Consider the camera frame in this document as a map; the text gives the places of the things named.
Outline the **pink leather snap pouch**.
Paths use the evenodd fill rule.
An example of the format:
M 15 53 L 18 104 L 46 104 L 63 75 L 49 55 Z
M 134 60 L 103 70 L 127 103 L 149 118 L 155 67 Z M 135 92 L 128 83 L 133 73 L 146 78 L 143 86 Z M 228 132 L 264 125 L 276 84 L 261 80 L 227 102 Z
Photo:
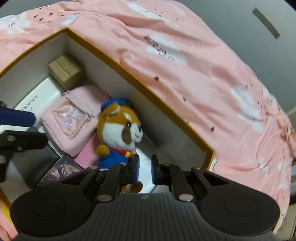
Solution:
M 97 138 L 97 134 L 94 133 L 88 140 L 82 151 L 75 158 L 75 162 L 84 169 L 91 166 L 97 166 L 99 162 L 99 157 L 95 151 L 99 145 L 100 141 Z

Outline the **fox plush blue uniform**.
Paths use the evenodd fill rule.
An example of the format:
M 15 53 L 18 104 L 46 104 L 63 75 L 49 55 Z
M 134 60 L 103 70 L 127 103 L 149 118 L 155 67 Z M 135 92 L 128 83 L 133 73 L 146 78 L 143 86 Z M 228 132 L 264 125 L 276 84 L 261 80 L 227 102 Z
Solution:
M 114 98 L 106 101 L 97 124 L 99 145 L 95 152 L 99 169 L 107 171 L 117 164 L 130 163 L 143 136 L 140 120 L 129 101 Z

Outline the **pink patterned bed duvet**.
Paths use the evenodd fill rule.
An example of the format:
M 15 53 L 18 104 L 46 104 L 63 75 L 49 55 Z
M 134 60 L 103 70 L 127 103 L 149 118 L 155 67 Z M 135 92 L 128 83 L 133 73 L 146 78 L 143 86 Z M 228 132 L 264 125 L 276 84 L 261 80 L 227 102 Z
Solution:
M 182 202 L 171 192 L 89 201 L 57 183 L 16 201 L 18 224 L 1 240 L 277 240 L 295 135 L 252 69 L 177 1 L 64 1 L 1 18 L 1 72 L 65 28 L 176 104 L 214 152 L 204 170 L 229 184 Z

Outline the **black picture card box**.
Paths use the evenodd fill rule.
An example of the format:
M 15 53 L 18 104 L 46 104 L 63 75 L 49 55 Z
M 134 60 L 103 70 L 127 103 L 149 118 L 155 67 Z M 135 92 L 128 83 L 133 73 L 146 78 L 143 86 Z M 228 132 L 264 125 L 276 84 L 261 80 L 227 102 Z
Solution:
M 59 156 L 50 145 L 42 150 L 16 153 L 12 162 L 30 189 L 45 186 L 83 170 L 67 154 Z

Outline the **grey wall strip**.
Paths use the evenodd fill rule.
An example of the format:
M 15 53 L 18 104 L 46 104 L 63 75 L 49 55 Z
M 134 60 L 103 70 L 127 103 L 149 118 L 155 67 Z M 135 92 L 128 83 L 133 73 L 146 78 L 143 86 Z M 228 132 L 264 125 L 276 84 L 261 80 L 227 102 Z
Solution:
M 254 8 L 252 13 L 262 22 L 262 24 L 267 28 L 267 30 L 273 35 L 275 39 L 280 37 L 278 30 L 258 8 Z

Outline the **orange cardboard storage box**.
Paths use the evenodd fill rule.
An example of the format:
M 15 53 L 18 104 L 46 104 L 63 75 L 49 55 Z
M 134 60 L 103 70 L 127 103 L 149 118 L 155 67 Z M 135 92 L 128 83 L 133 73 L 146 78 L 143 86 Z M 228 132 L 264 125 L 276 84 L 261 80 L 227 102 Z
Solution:
M 209 168 L 212 148 L 181 116 L 176 104 L 161 99 L 140 77 L 68 28 L 33 45 L 4 68 L 1 100 L 14 108 L 48 76 L 48 63 L 62 54 L 69 54 L 82 65 L 87 83 L 99 86 L 110 97 L 132 102 L 160 161 L 184 169 Z

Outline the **pink mini backpack pouch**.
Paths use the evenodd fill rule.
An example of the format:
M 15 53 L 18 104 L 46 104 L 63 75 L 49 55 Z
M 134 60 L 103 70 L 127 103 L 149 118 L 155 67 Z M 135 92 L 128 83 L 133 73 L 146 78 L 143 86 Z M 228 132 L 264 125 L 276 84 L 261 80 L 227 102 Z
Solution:
M 41 116 L 46 133 L 65 154 L 75 157 L 93 135 L 109 96 L 95 85 L 65 92 Z

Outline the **small gold cardboard box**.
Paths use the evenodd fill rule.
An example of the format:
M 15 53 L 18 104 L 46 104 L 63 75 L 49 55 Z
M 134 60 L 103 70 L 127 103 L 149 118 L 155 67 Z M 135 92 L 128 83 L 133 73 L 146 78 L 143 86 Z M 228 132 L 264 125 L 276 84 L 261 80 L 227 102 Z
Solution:
M 83 84 L 84 70 L 68 55 L 61 55 L 48 64 L 50 76 L 63 90 L 72 90 Z

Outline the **white rectangular gift box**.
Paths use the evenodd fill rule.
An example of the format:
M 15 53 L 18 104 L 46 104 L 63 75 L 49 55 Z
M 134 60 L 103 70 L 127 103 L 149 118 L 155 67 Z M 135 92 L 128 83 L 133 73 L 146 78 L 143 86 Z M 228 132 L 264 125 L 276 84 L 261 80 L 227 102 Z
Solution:
M 1 98 L 1 101 L 6 104 L 7 108 L 26 111 L 33 113 L 36 117 L 34 127 L 40 130 L 42 127 L 41 116 L 43 112 L 57 101 L 63 94 L 64 90 L 51 77 L 45 78 L 31 92 L 22 99 L 17 98 L 12 105 Z

